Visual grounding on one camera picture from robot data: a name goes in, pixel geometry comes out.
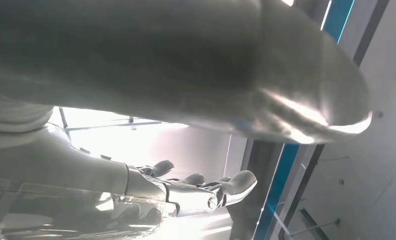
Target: blue light strip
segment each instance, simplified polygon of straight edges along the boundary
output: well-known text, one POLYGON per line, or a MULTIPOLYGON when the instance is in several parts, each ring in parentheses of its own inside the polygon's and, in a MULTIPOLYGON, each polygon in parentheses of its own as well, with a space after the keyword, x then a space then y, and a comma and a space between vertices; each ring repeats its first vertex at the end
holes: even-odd
POLYGON ((354 3, 355 3, 355 0, 352 1, 351 7, 349 8, 349 12, 348 12, 348 15, 346 16, 346 20, 345 20, 345 22, 344 22, 344 26, 343 26, 342 31, 341 31, 341 34, 339 35, 339 38, 338 38, 338 43, 339 43, 340 40, 341 40, 343 31, 345 30, 346 23, 348 22, 349 15, 351 14, 352 8, 354 7, 354 3))

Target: glass panel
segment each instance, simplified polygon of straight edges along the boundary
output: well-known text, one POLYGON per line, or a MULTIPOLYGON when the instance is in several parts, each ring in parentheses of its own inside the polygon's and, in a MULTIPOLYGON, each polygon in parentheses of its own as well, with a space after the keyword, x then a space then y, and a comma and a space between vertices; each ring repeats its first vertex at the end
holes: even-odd
POLYGON ((173 204, 107 192, 27 185, 2 194, 13 200, 1 203, 0 240, 131 239, 176 216, 173 204))

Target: white ceiling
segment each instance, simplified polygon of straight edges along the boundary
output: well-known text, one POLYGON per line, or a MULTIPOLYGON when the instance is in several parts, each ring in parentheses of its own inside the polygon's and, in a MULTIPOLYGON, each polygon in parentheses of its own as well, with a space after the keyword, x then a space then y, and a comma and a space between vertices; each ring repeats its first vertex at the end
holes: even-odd
POLYGON ((341 218, 339 228, 323 228, 330 239, 396 240, 396 0, 386 8, 361 71, 372 109, 384 115, 360 136, 325 146, 300 207, 319 224, 341 218))

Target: robotic hand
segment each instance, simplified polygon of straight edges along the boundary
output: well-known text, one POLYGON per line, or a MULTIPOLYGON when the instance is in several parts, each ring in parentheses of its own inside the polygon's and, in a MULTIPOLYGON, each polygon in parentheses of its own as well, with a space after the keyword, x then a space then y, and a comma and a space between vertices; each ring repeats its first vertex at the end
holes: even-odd
POLYGON ((209 213, 218 207, 235 204, 243 200, 257 184, 257 179, 250 171, 241 171, 234 177, 224 177, 217 182, 205 184, 201 174, 195 173, 184 180, 176 178, 160 180, 174 168, 168 160, 157 163, 154 167, 129 167, 131 172, 139 171, 144 178, 160 187, 167 202, 176 204, 177 216, 209 213))

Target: metal rod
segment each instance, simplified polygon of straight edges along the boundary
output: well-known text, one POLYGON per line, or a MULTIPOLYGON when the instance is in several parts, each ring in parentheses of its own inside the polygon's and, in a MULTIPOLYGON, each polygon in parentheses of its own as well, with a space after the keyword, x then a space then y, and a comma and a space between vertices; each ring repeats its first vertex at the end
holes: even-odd
POLYGON ((325 158, 325 159, 319 159, 318 162, 344 160, 344 159, 349 159, 349 158, 350 158, 349 156, 342 156, 342 157, 335 157, 335 158, 325 158))
POLYGON ((283 228, 283 231, 285 231, 286 235, 289 237, 290 240, 292 239, 293 233, 290 233, 288 227, 286 227, 286 225, 282 222, 282 220, 280 219, 280 217, 277 215, 277 213, 273 213, 274 217, 277 219, 277 222, 280 224, 280 226, 283 228))
POLYGON ((309 230, 318 229, 318 228, 321 228, 321 227, 324 227, 324 226, 327 226, 327 225, 330 225, 330 224, 339 224, 339 222, 340 222, 340 218, 338 218, 338 219, 336 219, 336 220, 334 220, 332 222, 315 225, 315 226, 309 227, 309 228, 301 230, 301 231, 293 232, 291 234, 288 234, 286 231, 285 231, 285 233, 288 234, 288 236, 294 236, 294 235, 305 233, 305 232, 308 232, 309 230))
POLYGON ((65 113, 62 107, 59 107, 58 109, 59 109, 59 113, 61 114, 62 126, 65 130, 68 127, 67 119, 65 118, 65 113))
POLYGON ((281 201, 281 202, 279 202, 279 204, 277 204, 277 206, 284 205, 285 203, 286 203, 286 201, 281 201))
POLYGON ((105 125, 97 125, 97 126, 83 126, 83 127, 67 127, 65 129, 66 132, 70 131, 76 131, 76 130, 89 130, 89 129, 97 129, 97 128, 104 128, 104 127, 134 127, 134 126, 141 126, 141 125, 153 125, 153 124, 162 124, 160 121, 149 121, 149 122, 136 122, 136 123, 130 123, 128 120, 120 120, 118 123, 114 124, 105 124, 105 125))
MULTIPOLYGON (((302 214, 302 221, 304 222, 307 228, 311 228, 313 226, 318 225, 305 208, 300 209, 299 212, 302 214)), ((321 228, 312 229, 310 230, 310 233, 311 235, 313 235, 314 239, 316 240, 329 240, 329 237, 321 228)))

